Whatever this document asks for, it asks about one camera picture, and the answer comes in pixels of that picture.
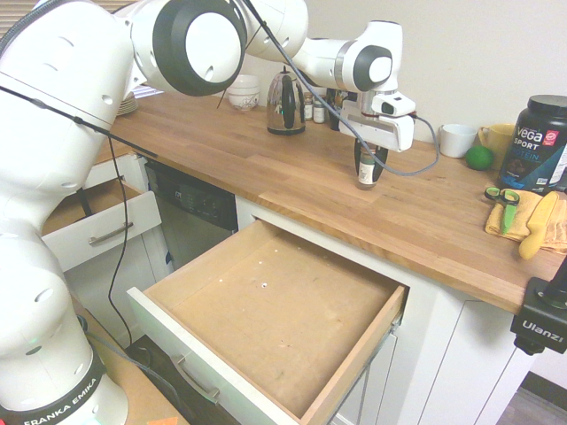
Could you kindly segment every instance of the butcher block countertop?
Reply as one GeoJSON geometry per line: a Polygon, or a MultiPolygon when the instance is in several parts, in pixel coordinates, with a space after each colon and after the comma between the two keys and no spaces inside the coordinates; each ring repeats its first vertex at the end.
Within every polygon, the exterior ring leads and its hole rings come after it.
{"type": "MultiPolygon", "coordinates": [[[[384,171],[375,188],[360,190],[352,137],[313,121],[301,135],[271,135],[263,108],[241,112],[225,99],[217,110],[218,102],[143,98],[113,132],[159,162],[512,313],[530,277],[550,280],[561,264],[562,256],[547,251],[523,260],[518,243],[484,231],[493,207],[484,189],[496,172],[441,156],[423,174],[384,171]]],[[[432,144],[415,142],[390,152],[388,164],[413,171],[434,158],[432,144]]]]}

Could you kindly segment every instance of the white cup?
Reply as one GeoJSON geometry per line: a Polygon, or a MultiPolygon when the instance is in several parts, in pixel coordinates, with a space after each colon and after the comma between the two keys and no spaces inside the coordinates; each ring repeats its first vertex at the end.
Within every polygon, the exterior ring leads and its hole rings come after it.
{"type": "Polygon", "coordinates": [[[462,124],[446,124],[440,129],[441,153],[446,157],[462,158],[472,147],[477,130],[462,124]]]}

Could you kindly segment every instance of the dish towel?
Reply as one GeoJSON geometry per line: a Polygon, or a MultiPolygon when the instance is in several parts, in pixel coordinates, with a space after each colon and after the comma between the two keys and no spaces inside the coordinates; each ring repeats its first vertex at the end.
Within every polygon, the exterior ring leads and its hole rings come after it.
{"type": "MultiPolygon", "coordinates": [[[[514,191],[520,196],[520,202],[508,233],[506,235],[501,233],[504,206],[498,202],[495,203],[486,221],[485,230],[491,235],[502,236],[520,242],[530,235],[530,229],[526,226],[527,222],[530,217],[532,217],[535,207],[543,197],[537,193],[525,190],[514,191]]],[[[562,254],[567,253],[567,201],[559,199],[555,204],[555,208],[549,218],[548,231],[541,248],[562,254]]]]}

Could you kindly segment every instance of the drawer handle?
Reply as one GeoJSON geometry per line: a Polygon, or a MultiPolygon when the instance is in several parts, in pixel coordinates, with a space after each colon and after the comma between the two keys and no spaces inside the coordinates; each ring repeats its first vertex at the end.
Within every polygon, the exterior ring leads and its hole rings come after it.
{"type": "Polygon", "coordinates": [[[121,228],[117,228],[116,230],[113,230],[112,232],[107,233],[106,235],[102,235],[100,237],[91,237],[89,239],[89,245],[95,246],[99,243],[102,243],[102,242],[110,239],[111,237],[119,235],[120,233],[125,231],[127,228],[131,228],[132,226],[134,226],[134,223],[132,221],[129,221],[128,225],[126,225],[126,223],[124,223],[121,228]]]}
{"type": "Polygon", "coordinates": [[[185,372],[185,370],[181,367],[181,364],[185,361],[184,356],[174,356],[171,358],[171,361],[173,362],[175,369],[177,370],[179,375],[181,375],[181,377],[185,380],[186,383],[188,383],[191,386],[193,390],[198,392],[201,396],[203,396],[206,400],[210,401],[214,405],[217,405],[219,403],[219,394],[221,392],[219,391],[218,388],[213,388],[208,392],[203,390],[203,388],[201,388],[201,386],[198,383],[196,383],[193,380],[193,378],[191,378],[187,374],[187,372],[185,372]]]}

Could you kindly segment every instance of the lime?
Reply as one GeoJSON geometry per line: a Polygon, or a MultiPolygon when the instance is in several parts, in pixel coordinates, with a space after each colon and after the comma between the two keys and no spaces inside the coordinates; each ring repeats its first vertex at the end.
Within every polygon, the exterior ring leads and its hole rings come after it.
{"type": "Polygon", "coordinates": [[[484,146],[473,146],[465,155],[467,165],[473,170],[483,171],[490,168],[494,161],[492,151],[484,146]]]}

